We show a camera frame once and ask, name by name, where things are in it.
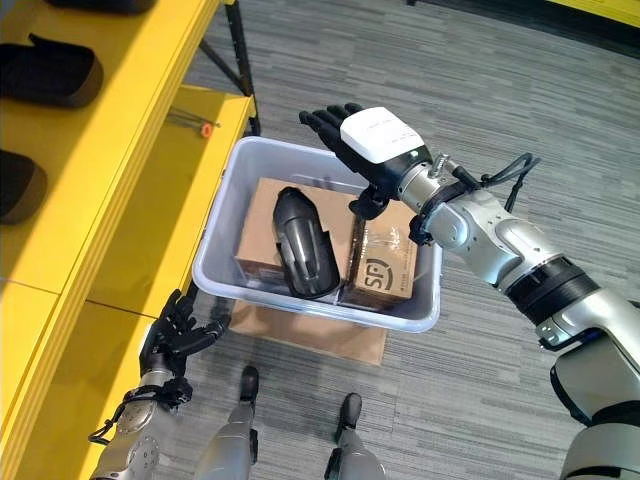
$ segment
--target printed logo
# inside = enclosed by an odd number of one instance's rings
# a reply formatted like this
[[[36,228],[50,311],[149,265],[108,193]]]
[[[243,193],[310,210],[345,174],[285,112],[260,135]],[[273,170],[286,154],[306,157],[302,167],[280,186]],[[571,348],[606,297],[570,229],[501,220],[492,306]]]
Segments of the printed logo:
[[[368,258],[364,284],[378,290],[391,290],[391,285],[393,285],[391,267],[377,258]]]

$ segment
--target brown cardboard box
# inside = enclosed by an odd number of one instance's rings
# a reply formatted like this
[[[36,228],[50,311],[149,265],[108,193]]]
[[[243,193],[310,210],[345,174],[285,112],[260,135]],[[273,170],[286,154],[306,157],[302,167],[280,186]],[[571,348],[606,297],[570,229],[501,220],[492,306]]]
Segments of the brown cardboard box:
[[[402,203],[391,202],[378,218],[357,222],[342,302],[381,310],[411,298],[417,256],[409,240],[412,216]]]
[[[349,275],[351,235],[355,219],[349,210],[349,202],[355,197],[272,178],[261,178],[253,194],[244,220],[236,260],[247,276],[263,282],[284,284],[282,263],[273,230],[273,209],[278,200],[278,193],[288,186],[299,188],[316,205],[322,229],[329,231],[331,235],[331,245],[340,276],[346,280]]]

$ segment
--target storage bin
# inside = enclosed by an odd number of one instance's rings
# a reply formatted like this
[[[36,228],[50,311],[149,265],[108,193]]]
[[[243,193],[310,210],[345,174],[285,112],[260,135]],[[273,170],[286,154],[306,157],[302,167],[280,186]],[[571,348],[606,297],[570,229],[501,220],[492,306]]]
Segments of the storage bin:
[[[266,307],[319,315],[376,327],[424,332],[440,313],[442,250],[418,248],[413,296],[382,312],[337,305],[337,293],[321,300],[288,295],[286,287],[252,283],[235,260],[244,218],[262,177],[358,195],[367,182],[331,152],[262,137],[234,147],[193,265],[193,279],[204,292]],[[256,241],[275,241],[272,232]]]

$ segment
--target yellow shelf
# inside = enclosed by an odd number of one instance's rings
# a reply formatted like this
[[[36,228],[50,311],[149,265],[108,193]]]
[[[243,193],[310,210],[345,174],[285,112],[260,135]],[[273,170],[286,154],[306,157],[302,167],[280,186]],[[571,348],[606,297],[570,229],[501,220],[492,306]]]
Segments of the yellow shelf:
[[[640,28],[640,0],[550,0]]]
[[[136,387],[146,316],[86,302],[42,408],[16,479],[86,480],[102,446],[87,435]]]
[[[28,322],[31,338],[37,340],[32,350],[16,357],[18,365],[26,365],[10,382],[19,378],[19,389],[3,393],[3,400],[9,395],[11,401],[3,410],[2,478],[11,479],[19,465],[34,413],[218,4],[158,0],[143,15],[117,16],[24,0],[2,21],[3,42],[27,43],[28,33],[34,32],[85,45],[96,52],[105,72],[99,96],[82,109],[7,99],[0,104],[2,148],[31,157],[49,180],[47,197],[34,217],[0,228],[0,277],[32,289],[2,285],[3,308],[5,303],[16,305],[24,292],[53,295],[30,297],[34,315],[28,320],[3,318],[11,335]]]
[[[207,118],[213,135],[166,123],[122,216],[89,300],[156,316],[191,279],[220,175],[242,136],[251,97],[181,87],[176,107]]]
[[[2,429],[5,430],[14,395],[38,344],[39,325],[46,323],[58,295],[16,283],[0,282],[2,288]]]

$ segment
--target black metal frame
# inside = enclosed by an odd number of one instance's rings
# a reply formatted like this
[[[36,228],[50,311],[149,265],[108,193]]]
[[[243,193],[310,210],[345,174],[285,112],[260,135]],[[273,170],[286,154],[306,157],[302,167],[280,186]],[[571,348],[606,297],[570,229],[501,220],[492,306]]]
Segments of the black metal frame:
[[[249,118],[251,125],[251,133],[260,135],[260,118],[258,117],[258,102],[253,89],[253,78],[251,77],[251,67],[249,65],[249,55],[247,54],[247,44],[244,41],[244,29],[242,28],[242,17],[240,16],[239,1],[236,0],[232,4],[225,4],[227,21],[229,22],[229,30],[231,31],[231,40],[233,41],[233,49],[236,52],[236,63],[238,64],[238,72],[227,65],[220,55],[216,53],[209,43],[203,38],[200,41],[200,50],[215,63],[222,73],[233,82],[233,84],[245,96],[253,95],[253,103],[256,109],[255,117]]]

